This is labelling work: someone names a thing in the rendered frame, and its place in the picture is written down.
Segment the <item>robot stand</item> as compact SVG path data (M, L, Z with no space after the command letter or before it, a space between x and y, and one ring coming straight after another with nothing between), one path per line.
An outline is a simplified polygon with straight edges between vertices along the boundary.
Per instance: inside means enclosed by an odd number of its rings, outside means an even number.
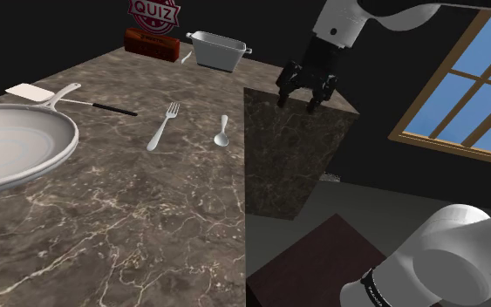
M384 260L334 214L246 279L247 307L341 307L342 287Z

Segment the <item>wooden framed window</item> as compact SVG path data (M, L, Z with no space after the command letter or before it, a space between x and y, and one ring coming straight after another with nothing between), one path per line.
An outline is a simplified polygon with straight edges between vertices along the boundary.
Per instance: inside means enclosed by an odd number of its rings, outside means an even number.
M491 162L491 11L478 13L388 138Z

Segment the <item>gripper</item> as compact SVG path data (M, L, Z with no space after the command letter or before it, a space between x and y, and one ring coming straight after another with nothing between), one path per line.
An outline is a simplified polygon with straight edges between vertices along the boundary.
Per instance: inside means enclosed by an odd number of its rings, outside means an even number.
M331 99L338 78L335 76L340 48L313 35L300 61L289 60L276 80L279 87L277 105L283 108L296 89L312 90L306 110L313 113L323 101Z

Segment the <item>red-brown box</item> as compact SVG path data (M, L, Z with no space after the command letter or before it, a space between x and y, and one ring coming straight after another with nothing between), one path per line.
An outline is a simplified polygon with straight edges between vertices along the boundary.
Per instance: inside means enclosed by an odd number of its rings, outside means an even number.
M180 55L180 40L163 35L154 35L148 31L127 28L124 35L126 51L175 62Z

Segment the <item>white rectangular baking dish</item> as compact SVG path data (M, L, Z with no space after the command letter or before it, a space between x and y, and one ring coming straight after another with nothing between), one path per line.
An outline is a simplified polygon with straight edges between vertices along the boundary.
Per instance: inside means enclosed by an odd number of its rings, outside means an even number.
M205 31L188 32L192 40L196 63L211 69L233 72L244 54L253 50L244 42Z

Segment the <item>silver fork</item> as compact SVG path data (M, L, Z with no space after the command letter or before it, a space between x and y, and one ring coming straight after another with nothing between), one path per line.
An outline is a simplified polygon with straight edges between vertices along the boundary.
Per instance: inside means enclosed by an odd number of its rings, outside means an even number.
M154 134L152 139L150 139L150 141L147 144L147 151L153 151L158 146L161 135L164 132L164 129L165 129L167 122L170 119L174 119L177 116L179 109L180 109L179 103L172 102L170 104L169 108L167 109L167 111L165 113L165 119L161 123L159 129L156 131L156 133Z

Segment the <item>white frying pan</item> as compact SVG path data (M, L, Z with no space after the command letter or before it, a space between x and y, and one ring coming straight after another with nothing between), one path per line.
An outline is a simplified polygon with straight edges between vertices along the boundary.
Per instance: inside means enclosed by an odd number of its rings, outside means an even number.
M73 154L78 127L55 105L80 86L71 83L34 106L0 104L0 191L49 173Z

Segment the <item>silver spoon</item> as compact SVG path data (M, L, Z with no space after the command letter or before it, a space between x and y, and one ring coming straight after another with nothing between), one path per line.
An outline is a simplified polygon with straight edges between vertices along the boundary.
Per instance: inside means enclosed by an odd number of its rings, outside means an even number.
M214 137L214 143L219 147L226 147L229 144L228 136L225 133L225 128L228 123L226 114L221 116L221 131Z

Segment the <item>red round sign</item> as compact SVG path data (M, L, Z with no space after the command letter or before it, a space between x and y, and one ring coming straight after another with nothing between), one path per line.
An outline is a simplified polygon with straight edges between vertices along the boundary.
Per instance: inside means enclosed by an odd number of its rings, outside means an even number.
M128 0L127 13L141 29L155 35L165 35L179 27L180 10L175 0Z

